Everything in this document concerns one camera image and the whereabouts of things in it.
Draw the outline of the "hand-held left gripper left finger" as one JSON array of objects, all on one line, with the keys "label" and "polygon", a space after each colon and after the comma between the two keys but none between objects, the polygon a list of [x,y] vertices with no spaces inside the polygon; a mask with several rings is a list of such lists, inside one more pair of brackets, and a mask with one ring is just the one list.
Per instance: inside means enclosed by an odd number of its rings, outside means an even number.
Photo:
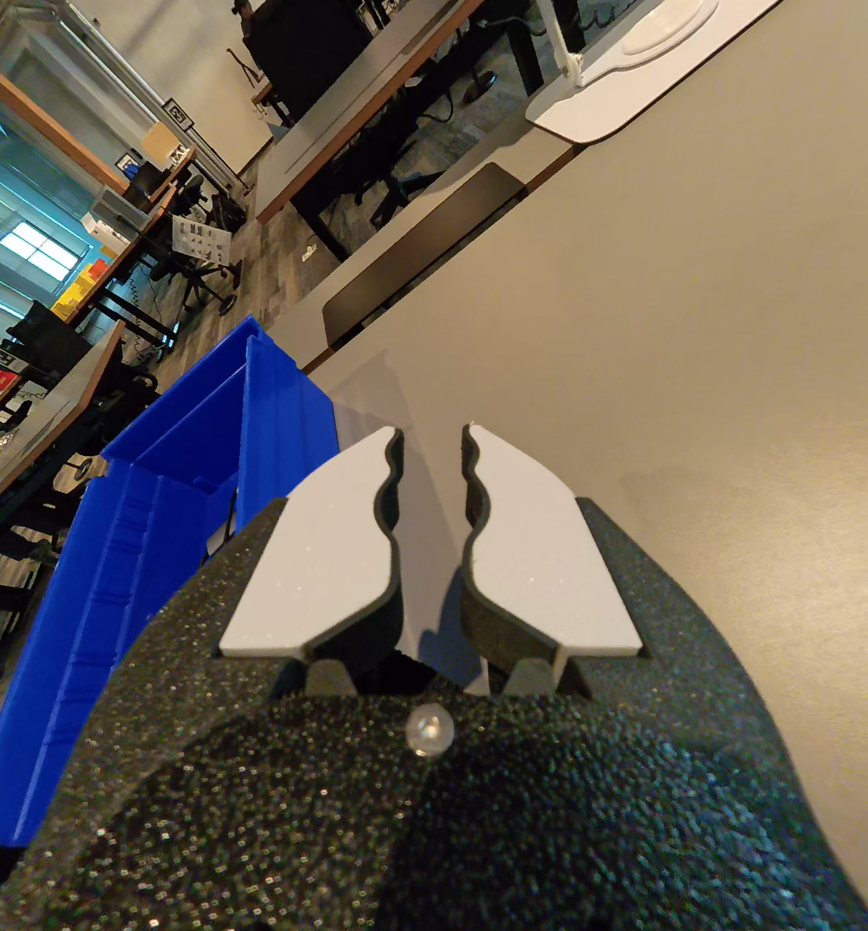
[{"label": "hand-held left gripper left finger", "polygon": [[384,425],[291,491],[221,635],[225,658],[333,660],[354,679],[387,658],[404,620],[403,472],[404,434]]}]

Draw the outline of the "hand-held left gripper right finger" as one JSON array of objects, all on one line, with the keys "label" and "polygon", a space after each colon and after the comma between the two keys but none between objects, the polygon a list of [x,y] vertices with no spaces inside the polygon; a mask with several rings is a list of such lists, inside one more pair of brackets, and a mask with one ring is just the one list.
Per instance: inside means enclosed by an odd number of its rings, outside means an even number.
[{"label": "hand-held left gripper right finger", "polygon": [[475,651],[507,677],[540,661],[555,687],[576,660],[639,658],[644,643],[571,488],[483,425],[464,425],[461,445],[461,625]]}]

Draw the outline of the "blue plastic bin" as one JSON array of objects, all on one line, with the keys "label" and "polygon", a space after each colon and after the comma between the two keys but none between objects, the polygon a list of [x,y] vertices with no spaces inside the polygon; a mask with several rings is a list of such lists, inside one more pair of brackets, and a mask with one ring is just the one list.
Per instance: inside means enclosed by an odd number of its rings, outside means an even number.
[{"label": "blue plastic bin", "polygon": [[111,673],[200,568],[339,451],[331,400],[243,320],[102,452],[0,711],[0,846],[30,844]]}]

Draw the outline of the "grey desk wooden edge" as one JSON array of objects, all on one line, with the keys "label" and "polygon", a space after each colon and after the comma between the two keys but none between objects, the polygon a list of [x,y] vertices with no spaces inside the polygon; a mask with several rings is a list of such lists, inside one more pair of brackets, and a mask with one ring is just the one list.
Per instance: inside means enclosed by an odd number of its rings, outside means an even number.
[{"label": "grey desk wooden edge", "polygon": [[[118,321],[21,423],[0,455],[0,499],[20,498],[21,477],[83,419],[124,331]],[[6,500],[0,519],[8,506]]]}]

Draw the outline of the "black office chair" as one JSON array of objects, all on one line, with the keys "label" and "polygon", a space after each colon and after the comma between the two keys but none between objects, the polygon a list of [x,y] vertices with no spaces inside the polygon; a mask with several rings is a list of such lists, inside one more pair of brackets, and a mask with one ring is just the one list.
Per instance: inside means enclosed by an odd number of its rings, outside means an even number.
[{"label": "black office chair", "polygon": [[232,288],[236,290],[242,280],[243,260],[228,263],[226,266],[205,263],[177,252],[172,247],[167,247],[161,241],[154,239],[148,240],[146,250],[156,260],[148,273],[150,281],[156,283],[176,276],[184,278],[185,289],[181,309],[188,308],[189,298],[193,295],[199,301],[204,301],[207,297],[215,300],[218,303],[217,313],[220,317],[226,316],[237,304],[235,293],[219,294],[207,284],[207,278],[218,275],[220,278],[229,279]]},{"label": "black office chair", "polygon": [[391,119],[362,133],[358,155],[355,156],[359,162],[361,180],[354,198],[356,205],[360,206],[370,187],[379,182],[384,183],[386,194],[370,216],[370,224],[376,231],[387,225],[399,209],[407,207],[413,194],[423,192],[443,174],[440,170],[414,172],[403,178],[396,175],[397,163],[415,145],[413,135],[417,129],[416,120],[396,124]]}]

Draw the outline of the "black monitor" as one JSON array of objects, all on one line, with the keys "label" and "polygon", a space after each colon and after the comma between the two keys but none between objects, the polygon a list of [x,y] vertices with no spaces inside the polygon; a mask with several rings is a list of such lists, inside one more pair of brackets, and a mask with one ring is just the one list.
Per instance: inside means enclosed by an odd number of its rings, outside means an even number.
[{"label": "black monitor", "polygon": [[236,1],[243,42],[274,99],[299,121],[370,44],[365,21],[344,1]]},{"label": "black monitor", "polygon": [[57,383],[84,358],[92,344],[49,307],[33,301],[25,317],[7,328],[15,355],[29,363],[48,382]]}]

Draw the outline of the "white picture sheet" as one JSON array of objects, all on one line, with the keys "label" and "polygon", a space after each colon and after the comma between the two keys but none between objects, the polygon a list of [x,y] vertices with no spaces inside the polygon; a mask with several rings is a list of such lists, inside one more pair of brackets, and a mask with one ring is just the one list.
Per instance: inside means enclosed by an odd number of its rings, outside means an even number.
[{"label": "white picture sheet", "polygon": [[193,217],[172,217],[172,250],[181,255],[226,267],[231,263],[232,234]]}]

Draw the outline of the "yellow storage bins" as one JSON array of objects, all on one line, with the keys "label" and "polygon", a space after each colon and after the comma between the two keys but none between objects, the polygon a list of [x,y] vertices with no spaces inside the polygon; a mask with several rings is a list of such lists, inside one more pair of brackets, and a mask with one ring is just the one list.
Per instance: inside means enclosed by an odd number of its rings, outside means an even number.
[{"label": "yellow storage bins", "polygon": [[91,274],[91,268],[84,269],[66,290],[56,298],[50,308],[51,312],[59,320],[67,322],[76,313],[79,304],[85,299],[94,284],[95,279]]}]

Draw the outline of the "paned window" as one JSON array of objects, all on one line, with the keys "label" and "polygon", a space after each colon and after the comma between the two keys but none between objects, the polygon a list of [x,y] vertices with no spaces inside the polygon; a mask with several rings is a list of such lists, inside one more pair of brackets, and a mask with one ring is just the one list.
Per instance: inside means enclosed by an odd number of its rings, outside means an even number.
[{"label": "paned window", "polygon": [[68,280],[82,256],[27,221],[19,221],[0,236],[0,245],[54,282]]}]

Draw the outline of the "long grey desk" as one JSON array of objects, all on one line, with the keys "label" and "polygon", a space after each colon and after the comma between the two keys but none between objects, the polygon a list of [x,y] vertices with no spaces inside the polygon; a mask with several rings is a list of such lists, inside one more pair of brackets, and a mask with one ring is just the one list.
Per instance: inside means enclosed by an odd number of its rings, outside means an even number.
[{"label": "long grey desk", "polygon": [[411,1],[398,11],[308,113],[260,162],[254,212],[277,215],[393,98],[480,1]]}]

